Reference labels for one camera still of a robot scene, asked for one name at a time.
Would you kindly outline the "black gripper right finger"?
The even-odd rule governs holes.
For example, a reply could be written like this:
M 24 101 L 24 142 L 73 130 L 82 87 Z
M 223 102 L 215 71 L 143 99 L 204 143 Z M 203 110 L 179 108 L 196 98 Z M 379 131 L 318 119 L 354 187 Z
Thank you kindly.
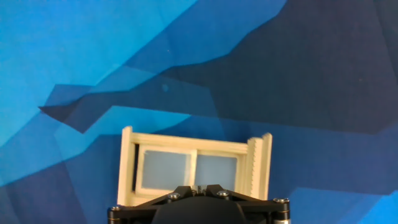
M 201 186 L 201 195 L 234 202 L 240 207 L 244 215 L 261 215 L 262 221 L 270 224 L 291 224 L 290 200 L 274 198 L 260 200 L 248 195 L 240 194 L 222 188 L 221 185 Z

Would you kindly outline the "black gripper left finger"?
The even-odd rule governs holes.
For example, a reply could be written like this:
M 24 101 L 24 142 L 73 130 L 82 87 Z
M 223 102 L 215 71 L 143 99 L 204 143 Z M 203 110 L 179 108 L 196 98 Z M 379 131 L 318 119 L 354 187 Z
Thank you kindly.
M 127 224 L 137 220 L 151 220 L 158 209 L 168 203 L 196 196 L 197 187 L 178 186 L 173 192 L 136 206 L 117 205 L 107 211 L 108 224 Z

